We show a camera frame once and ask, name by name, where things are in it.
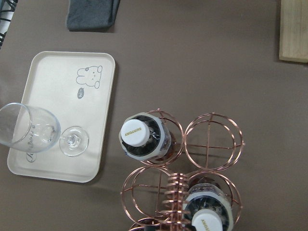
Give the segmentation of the tea bottle white cap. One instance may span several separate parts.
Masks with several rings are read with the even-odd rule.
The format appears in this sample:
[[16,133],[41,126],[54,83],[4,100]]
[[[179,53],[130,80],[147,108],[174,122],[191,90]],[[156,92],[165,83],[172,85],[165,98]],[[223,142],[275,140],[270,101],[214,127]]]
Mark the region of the tea bottle white cap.
[[119,132],[125,154],[138,161],[165,161],[175,155],[175,138],[162,119],[141,112],[125,120]]

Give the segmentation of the copper wire bottle basket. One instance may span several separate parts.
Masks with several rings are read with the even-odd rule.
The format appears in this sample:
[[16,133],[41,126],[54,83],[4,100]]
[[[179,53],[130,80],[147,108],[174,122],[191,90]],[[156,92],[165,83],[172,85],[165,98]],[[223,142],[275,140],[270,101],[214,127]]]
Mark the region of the copper wire bottle basket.
[[234,227],[242,211],[242,200],[234,183],[223,171],[236,164],[244,147],[241,129],[230,118],[217,113],[198,116],[186,128],[171,114],[148,111],[166,124],[175,138],[175,155],[165,161],[141,162],[124,181],[122,206],[133,221],[132,231],[193,231],[183,209],[190,184],[211,178],[231,203]]

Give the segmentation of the tea bottle in basket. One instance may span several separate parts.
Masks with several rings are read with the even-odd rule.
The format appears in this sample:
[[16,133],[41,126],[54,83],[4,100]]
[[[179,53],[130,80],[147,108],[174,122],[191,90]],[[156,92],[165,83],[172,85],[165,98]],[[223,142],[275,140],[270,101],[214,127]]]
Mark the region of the tea bottle in basket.
[[211,178],[197,178],[190,184],[183,209],[186,225],[195,231],[232,231],[234,219],[231,203]]

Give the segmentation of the cream rabbit tray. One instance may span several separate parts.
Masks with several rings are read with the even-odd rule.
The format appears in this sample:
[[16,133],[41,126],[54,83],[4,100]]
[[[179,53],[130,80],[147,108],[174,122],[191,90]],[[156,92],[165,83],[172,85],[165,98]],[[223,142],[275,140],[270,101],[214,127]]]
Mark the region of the cream rabbit tray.
[[64,155],[59,145],[34,154],[8,153],[16,175],[85,183],[98,173],[116,63],[107,53],[43,51],[32,60],[22,103],[44,108],[61,128],[82,127],[89,135],[85,152]]

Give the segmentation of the clear wine glass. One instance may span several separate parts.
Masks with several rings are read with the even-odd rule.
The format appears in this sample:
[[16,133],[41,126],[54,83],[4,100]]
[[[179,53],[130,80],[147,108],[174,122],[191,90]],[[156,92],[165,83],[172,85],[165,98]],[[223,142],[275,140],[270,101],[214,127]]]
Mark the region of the clear wine glass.
[[80,126],[63,130],[50,111],[9,103],[0,109],[0,143],[29,154],[40,153],[58,144],[67,156],[81,155],[89,145],[89,135]]

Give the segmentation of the wooden cutting board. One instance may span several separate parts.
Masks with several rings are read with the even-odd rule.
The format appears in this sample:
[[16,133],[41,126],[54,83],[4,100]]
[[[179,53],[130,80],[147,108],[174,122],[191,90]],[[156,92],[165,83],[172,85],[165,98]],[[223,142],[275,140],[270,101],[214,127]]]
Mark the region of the wooden cutting board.
[[282,0],[279,59],[308,62],[308,1]]

